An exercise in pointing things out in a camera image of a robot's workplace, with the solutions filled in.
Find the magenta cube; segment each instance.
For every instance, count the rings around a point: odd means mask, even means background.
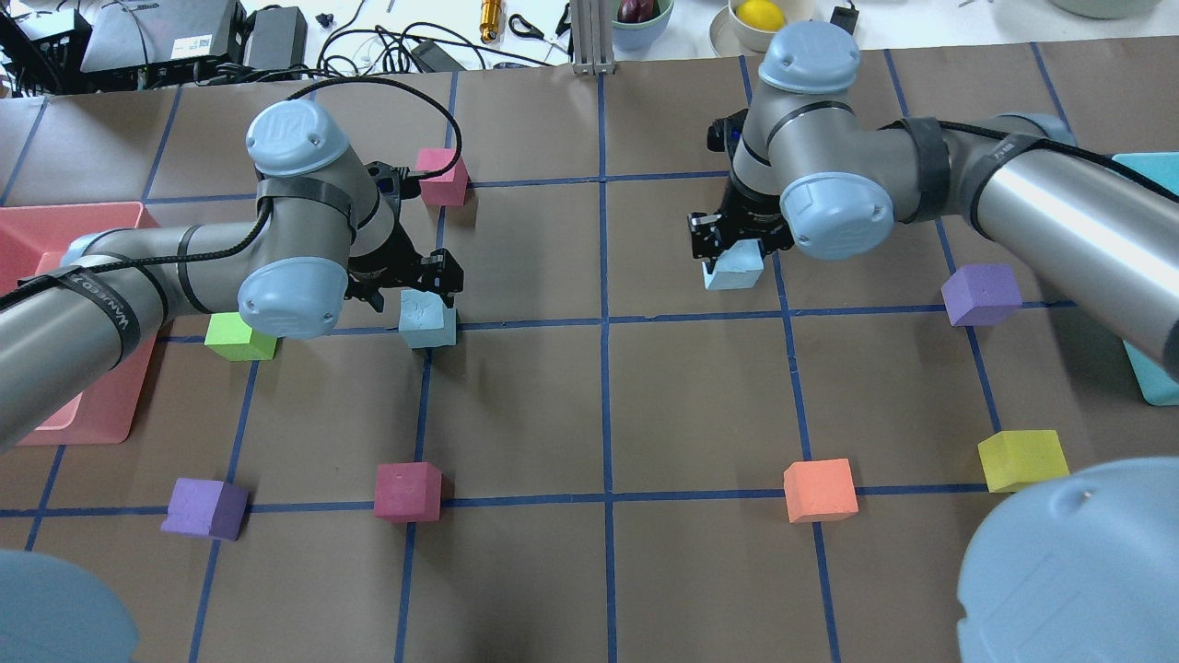
[[[177,479],[162,532],[205,539],[237,540],[250,492],[205,479]]]
[[[442,472],[429,462],[376,466],[373,514],[390,523],[433,523],[442,517]]]
[[[1009,264],[967,264],[942,285],[946,313],[954,327],[999,324],[1023,306]]]
[[[450,162],[454,150],[449,147],[424,147],[417,152],[417,165],[414,170],[437,170]],[[467,199],[467,164],[454,164],[454,168],[437,177],[423,179],[422,202],[427,205],[461,205]]]

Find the tiled tabletop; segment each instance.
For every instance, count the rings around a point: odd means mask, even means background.
[[[901,113],[1056,113],[1102,152],[1179,149],[1179,38],[869,52],[867,127]],[[456,347],[410,352],[397,297],[269,362],[156,344],[131,438],[0,459],[0,545],[71,559],[131,609],[137,661],[944,662],[957,570],[1002,499],[975,445],[1055,428],[1071,467],[1174,453],[1120,342],[961,219],[867,256],[768,261],[709,293],[684,217],[756,60],[408,83],[449,105],[466,205],[404,206],[467,270]],[[252,216],[243,134],[296,84],[0,103],[0,203],[141,199],[163,225]],[[364,160],[453,140],[421,101],[322,91]],[[949,327],[957,265],[1015,264],[1025,310]],[[861,513],[786,523],[782,471],[851,460]],[[428,460],[442,520],[370,514],[375,466]],[[158,531],[177,477],[252,493],[242,538]]]

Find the robotic arm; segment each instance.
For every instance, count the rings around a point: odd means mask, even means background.
[[[960,214],[1179,376],[1179,204],[1138,173],[1072,146],[1050,116],[966,125],[908,118],[859,129],[847,91],[859,52],[830,24],[773,40],[747,111],[718,120],[710,149],[732,169],[712,215],[689,217],[709,271],[740,239],[842,260],[894,223]]]
[[[446,249],[420,255],[399,218],[432,173],[362,164],[305,99],[263,111],[246,146],[262,176],[256,222],[80,237],[60,269],[0,297],[0,452],[177,316],[236,310],[271,336],[310,339],[345,297],[381,310],[381,288],[454,306],[462,268]]]

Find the black plug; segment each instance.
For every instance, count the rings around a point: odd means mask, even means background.
[[[836,7],[831,12],[831,25],[837,25],[845,29],[848,34],[856,33],[856,21],[859,20],[859,9],[848,7]]]

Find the white plate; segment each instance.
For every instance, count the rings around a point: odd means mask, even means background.
[[[712,42],[712,52],[720,58],[736,58],[737,55],[762,55],[757,51],[751,51],[737,41],[737,35],[729,29],[729,7],[717,12],[709,26],[709,41]]]

